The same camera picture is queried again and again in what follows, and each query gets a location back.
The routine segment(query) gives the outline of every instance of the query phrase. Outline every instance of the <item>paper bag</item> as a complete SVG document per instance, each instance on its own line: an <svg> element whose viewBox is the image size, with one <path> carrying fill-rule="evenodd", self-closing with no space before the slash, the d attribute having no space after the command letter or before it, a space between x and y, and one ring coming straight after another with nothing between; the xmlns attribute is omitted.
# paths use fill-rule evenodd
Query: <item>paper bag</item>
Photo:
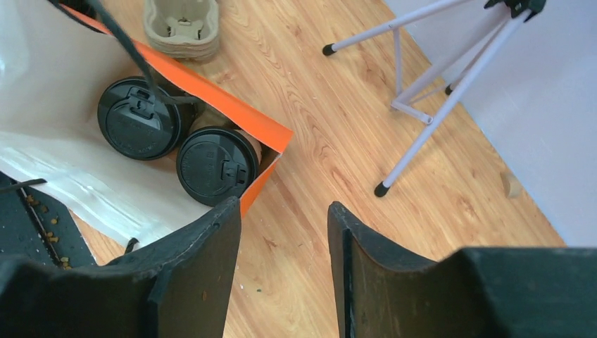
<svg viewBox="0 0 597 338"><path fill-rule="evenodd" d="M103 137L97 119L102 92L139 72L114 37L75 22L48 1L4 0L0 7L0 171L17 181L44 178L38 190L122 245L132 237L147 245L210 209L183 190L171 158L136 161ZM136 47L163 77L267 149L260 175L241 197L245 213L292 132L182 64Z"/></svg>

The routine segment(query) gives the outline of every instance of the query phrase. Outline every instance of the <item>white paper bag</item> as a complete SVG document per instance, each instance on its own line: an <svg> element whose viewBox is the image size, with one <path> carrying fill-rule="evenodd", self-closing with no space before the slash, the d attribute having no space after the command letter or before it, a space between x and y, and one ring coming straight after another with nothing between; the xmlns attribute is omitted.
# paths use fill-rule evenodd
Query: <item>white paper bag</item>
<svg viewBox="0 0 597 338"><path fill-rule="evenodd" d="M45 0L0 1L0 171L126 245L147 245L210 208L178 181L175 162L135 161L97 123L105 88L136 71L118 41Z"/></svg>

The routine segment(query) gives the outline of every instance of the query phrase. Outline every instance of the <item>wooden block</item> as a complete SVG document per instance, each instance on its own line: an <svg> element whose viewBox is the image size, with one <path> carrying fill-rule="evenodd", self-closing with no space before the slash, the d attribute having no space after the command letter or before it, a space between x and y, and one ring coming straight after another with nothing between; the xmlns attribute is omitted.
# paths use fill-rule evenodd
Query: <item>wooden block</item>
<svg viewBox="0 0 597 338"><path fill-rule="evenodd" d="M509 199L515 199L520 196L522 185L518 182L518 179L512 173L507 172L501 172L500 176L502 177L505 196Z"/></svg>

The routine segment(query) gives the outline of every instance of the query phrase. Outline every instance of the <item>beige container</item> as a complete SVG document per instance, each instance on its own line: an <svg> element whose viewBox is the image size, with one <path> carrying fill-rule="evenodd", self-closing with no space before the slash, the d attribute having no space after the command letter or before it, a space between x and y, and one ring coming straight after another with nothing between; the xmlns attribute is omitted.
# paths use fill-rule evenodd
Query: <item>beige container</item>
<svg viewBox="0 0 597 338"><path fill-rule="evenodd" d="M149 44L171 58L207 60L220 48L220 8L215 0L145 0Z"/></svg>

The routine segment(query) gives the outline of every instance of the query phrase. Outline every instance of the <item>wood grain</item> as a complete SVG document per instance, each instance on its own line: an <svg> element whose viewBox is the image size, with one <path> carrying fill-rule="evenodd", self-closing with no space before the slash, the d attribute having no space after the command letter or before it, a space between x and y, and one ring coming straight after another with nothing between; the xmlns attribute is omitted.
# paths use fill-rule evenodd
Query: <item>wood grain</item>
<svg viewBox="0 0 597 338"><path fill-rule="evenodd" d="M146 41L142 0L105 3L134 38ZM507 168L461 106L388 195L373 196L423 125L389 108L391 35L329 58L321 48L392 19L382 0L220 5L220 53L189 65L296 132L244 219L226 337L338 337L326 236L334 200L434 259L465 245L564 245L527 194L504 197L500 172ZM429 64L407 34L403 51L411 83ZM436 94L417 108L432 113L445 98ZM95 231L84 232L103 262L122 252Z"/></svg>

